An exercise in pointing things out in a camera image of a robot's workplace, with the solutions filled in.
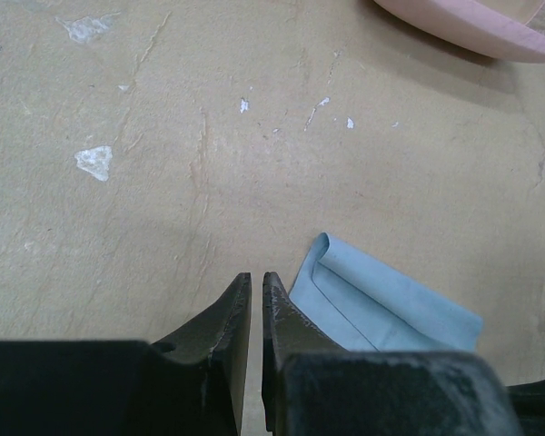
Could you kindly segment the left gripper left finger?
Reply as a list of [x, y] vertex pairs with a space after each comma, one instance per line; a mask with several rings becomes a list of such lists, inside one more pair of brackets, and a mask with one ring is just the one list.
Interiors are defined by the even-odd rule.
[[252, 280], [156, 342], [0, 341], [0, 435], [237, 435]]

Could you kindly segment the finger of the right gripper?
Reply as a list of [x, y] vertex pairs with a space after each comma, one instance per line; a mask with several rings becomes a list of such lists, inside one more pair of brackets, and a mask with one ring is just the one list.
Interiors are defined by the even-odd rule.
[[545, 380], [507, 388], [520, 426], [527, 436], [545, 436]]

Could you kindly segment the pink glasses case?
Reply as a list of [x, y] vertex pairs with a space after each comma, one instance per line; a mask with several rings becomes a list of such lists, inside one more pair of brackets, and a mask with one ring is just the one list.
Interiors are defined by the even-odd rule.
[[545, 1], [379, 1], [403, 22], [479, 55], [545, 64]]

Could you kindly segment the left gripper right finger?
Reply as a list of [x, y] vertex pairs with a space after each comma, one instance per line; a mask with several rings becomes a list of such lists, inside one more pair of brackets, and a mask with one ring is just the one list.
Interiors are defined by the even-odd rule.
[[263, 277], [262, 398], [274, 435], [521, 435], [491, 367], [465, 352], [349, 352]]

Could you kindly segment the blue tape patch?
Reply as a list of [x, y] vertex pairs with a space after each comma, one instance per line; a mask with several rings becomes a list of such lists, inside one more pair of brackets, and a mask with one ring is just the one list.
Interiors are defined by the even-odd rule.
[[482, 318], [348, 243], [321, 233], [289, 297], [349, 351], [475, 352]]

